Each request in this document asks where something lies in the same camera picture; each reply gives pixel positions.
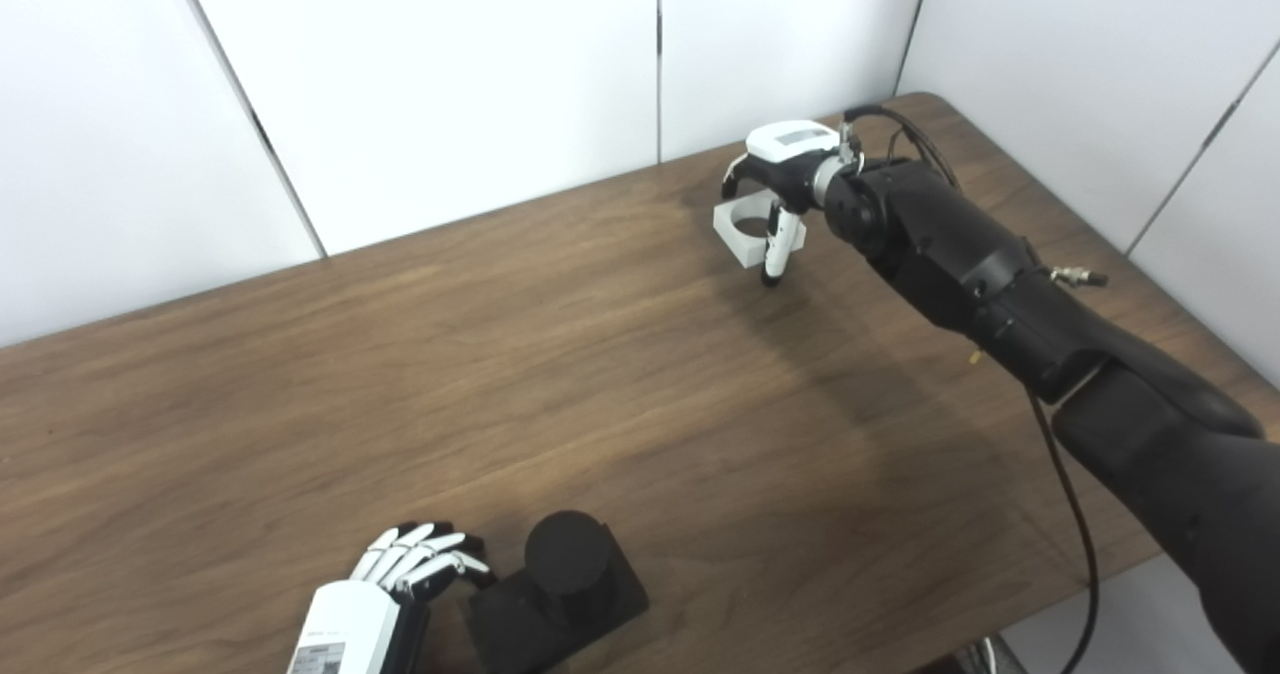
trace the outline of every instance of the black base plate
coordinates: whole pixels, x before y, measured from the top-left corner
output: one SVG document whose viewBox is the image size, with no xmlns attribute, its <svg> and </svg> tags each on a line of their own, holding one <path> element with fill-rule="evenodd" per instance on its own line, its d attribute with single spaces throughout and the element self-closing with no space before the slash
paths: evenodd
<svg viewBox="0 0 1280 674">
<path fill-rule="evenodd" d="M 545 671 L 649 609 L 649 596 L 640 579 L 622 555 L 617 538 L 612 533 L 608 536 L 612 547 L 605 576 L 613 577 L 616 596 L 613 606 L 599 618 L 579 627 L 548 619 L 525 569 L 468 600 L 467 628 L 486 671 Z"/>
</svg>

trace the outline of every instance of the white wall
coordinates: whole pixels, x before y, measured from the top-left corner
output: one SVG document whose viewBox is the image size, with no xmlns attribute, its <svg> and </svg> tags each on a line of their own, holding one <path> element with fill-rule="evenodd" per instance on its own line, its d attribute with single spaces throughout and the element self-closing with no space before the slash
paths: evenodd
<svg viewBox="0 0 1280 674">
<path fill-rule="evenodd" d="M 1280 386 L 1280 61 L 1272 59 L 1133 258 Z"/>
<path fill-rule="evenodd" d="M 662 0 L 662 157 L 893 93 L 919 0 Z"/>
<path fill-rule="evenodd" d="M 657 162 L 657 0 L 200 0 L 330 253 Z"/>
<path fill-rule="evenodd" d="M 186 0 L 0 0 L 0 347 L 314 260 Z"/>
<path fill-rule="evenodd" d="M 924 0 L 933 91 L 1129 247 L 1280 37 L 1280 0 Z"/>
</svg>

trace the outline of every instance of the cable connector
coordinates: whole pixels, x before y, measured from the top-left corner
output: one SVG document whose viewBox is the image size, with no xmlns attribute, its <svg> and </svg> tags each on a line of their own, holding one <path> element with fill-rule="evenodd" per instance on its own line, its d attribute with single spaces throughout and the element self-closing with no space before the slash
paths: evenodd
<svg viewBox="0 0 1280 674">
<path fill-rule="evenodd" d="M 1052 267 L 1050 270 L 1048 278 L 1051 281 L 1060 281 L 1070 288 L 1076 286 L 1107 286 L 1106 274 L 1092 272 L 1084 267 Z"/>
<path fill-rule="evenodd" d="M 863 142 L 858 139 L 854 133 L 854 123 L 841 121 L 840 123 L 840 162 L 852 164 L 854 160 L 859 161 L 859 171 L 861 170 L 863 159 Z"/>
</svg>

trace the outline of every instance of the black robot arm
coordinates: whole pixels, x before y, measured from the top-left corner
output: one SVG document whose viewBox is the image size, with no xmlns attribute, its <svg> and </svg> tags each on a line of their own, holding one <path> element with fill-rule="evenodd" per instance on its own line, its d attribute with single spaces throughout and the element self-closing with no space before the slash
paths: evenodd
<svg viewBox="0 0 1280 674">
<path fill-rule="evenodd" d="M 1080 304 L 928 162 L 840 173 L 815 205 L 925 318 L 1061 402 L 1056 439 L 1193 579 L 1240 666 L 1280 673 L 1280 446 L 1257 419 Z"/>
</svg>

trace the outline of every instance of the tabletop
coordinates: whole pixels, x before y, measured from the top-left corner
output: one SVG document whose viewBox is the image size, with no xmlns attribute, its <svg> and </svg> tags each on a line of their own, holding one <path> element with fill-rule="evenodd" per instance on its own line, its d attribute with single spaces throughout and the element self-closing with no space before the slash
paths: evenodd
<svg viewBox="0 0 1280 674">
<path fill-rule="evenodd" d="M 1047 263 L 1110 274 L 1082 299 L 1280 422 L 973 124 L 891 105 Z M 576 673 L 895 674 L 1083 588 L 1018 384 L 818 215 L 760 286 L 712 229 L 740 150 L 0 350 L 0 670 L 284 671 L 315 588 L 407 519 L 484 537 L 499 573 L 541 515 L 607 523 L 652 606 Z M 1156 554 L 1070 471 L 1105 573 Z M 431 671 L 479 671 L 465 588 Z"/>
</svg>

